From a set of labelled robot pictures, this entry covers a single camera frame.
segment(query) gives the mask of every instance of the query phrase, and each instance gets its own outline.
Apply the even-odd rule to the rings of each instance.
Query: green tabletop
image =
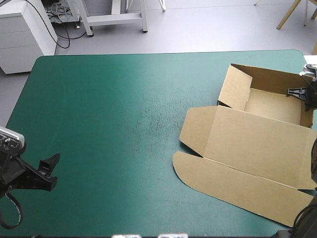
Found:
[[[110,236],[188,233],[270,236],[282,225],[197,192],[172,156],[190,107],[215,105],[230,63],[298,73],[299,51],[39,58],[8,128],[27,142],[23,158],[61,154],[52,192],[14,190],[25,220],[0,235]],[[3,198],[0,208],[14,222]]]

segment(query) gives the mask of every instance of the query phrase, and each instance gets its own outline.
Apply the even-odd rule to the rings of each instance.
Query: grey floor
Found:
[[[140,24],[94,27],[94,37],[71,41],[69,49],[56,55],[137,54],[297,49],[310,55],[317,40],[317,21],[304,23],[304,2],[281,30],[276,26],[293,0],[166,0],[162,12],[158,0],[146,0],[148,33]],[[108,13],[110,0],[86,1],[90,15]],[[315,10],[309,3],[309,17]],[[135,0],[132,11],[139,9]],[[64,34],[61,26],[56,31]],[[83,28],[68,24],[71,37]],[[67,41],[59,40],[66,45]],[[28,73],[5,75],[0,70],[0,125],[5,126]]]

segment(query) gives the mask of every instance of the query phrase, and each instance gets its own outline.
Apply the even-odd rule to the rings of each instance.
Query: open cardboard box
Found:
[[[218,105],[191,108],[180,140],[202,156],[176,152],[179,178],[191,188],[287,226],[312,196],[313,110],[287,97],[306,87],[298,74],[232,64]]]

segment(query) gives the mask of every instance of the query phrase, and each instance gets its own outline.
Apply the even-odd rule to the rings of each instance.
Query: white drawer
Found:
[[[0,49],[0,67],[5,73],[29,72],[42,55],[39,46]]]
[[[30,31],[0,34],[0,49],[36,45],[37,42]]]
[[[29,30],[30,28],[22,16],[0,18],[0,34]]]

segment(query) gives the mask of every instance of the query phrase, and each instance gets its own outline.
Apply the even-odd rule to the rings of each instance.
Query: cable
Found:
[[[3,219],[3,214],[2,212],[0,211],[0,225],[5,228],[5,229],[8,229],[8,230],[11,230],[13,228],[16,228],[17,226],[19,226],[21,224],[21,222],[23,221],[23,210],[22,210],[22,207],[21,207],[21,204],[18,202],[18,200],[16,200],[15,197],[12,196],[12,194],[10,193],[10,191],[12,190],[12,187],[10,186],[7,190],[7,192],[5,193],[5,196],[15,205],[16,209],[18,210],[18,213],[19,213],[19,220],[17,222],[16,225],[14,226],[11,226],[11,225],[8,225],[7,223],[5,223],[4,219]]]
[[[51,34],[51,32],[50,32],[48,26],[46,25],[44,19],[42,18],[41,14],[40,14],[39,11],[36,9],[36,7],[34,7],[34,5],[33,5],[32,3],[30,3],[28,0],[25,0],[25,1],[28,2],[28,3],[34,8],[34,10],[38,13],[38,15],[40,16],[41,20],[43,21],[43,23],[44,23],[44,25],[45,25],[47,31],[49,32],[49,35],[50,35],[51,38],[53,39],[53,41],[54,41],[59,47],[61,47],[61,48],[63,48],[63,49],[69,48],[69,46],[70,46],[70,39],[69,39],[68,31],[67,31],[65,25],[63,24],[63,27],[65,28],[66,34],[67,34],[67,36],[68,36],[68,46],[67,46],[67,47],[61,46],[59,43],[57,43],[57,41],[56,41],[56,40],[54,39],[54,37],[52,36],[52,34]]]
[[[293,236],[295,236],[297,230],[298,230],[298,226],[300,225],[300,223],[304,220],[304,218],[312,211],[311,209],[314,209],[314,208],[317,208],[317,204],[313,204],[313,205],[309,205],[307,207],[305,207],[302,211],[300,211],[298,213],[298,215],[296,216],[295,218],[295,221],[294,221],[294,225],[293,225],[293,228],[291,229],[290,231],[290,234],[291,234],[291,238]]]
[[[52,12],[47,11],[46,13],[47,13],[47,14],[52,14],[52,17],[57,17],[57,15],[54,14],[54,13],[52,13]],[[79,38],[83,37],[83,36],[86,34],[86,32],[84,32],[81,36],[78,36],[78,37],[69,37],[69,35],[68,35],[68,37],[65,37],[65,36],[61,36],[61,35],[58,34],[58,33],[56,33],[56,34],[57,34],[58,36],[60,36],[61,38],[64,38],[64,39],[76,40],[76,39],[79,39]]]
[[[69,38],[70,40],[76,40],[76,39],[79,39],[79,38],[82,38],[84,35],[86,34],[86,32],[84,32],[81,36],[78,36],[78,37],[71,37]],[[68,39],[67,37],[64,37],[64,36],[61,36],[59,34],[57,34],[59,37],[61,38],[64,38],[64,39]]]

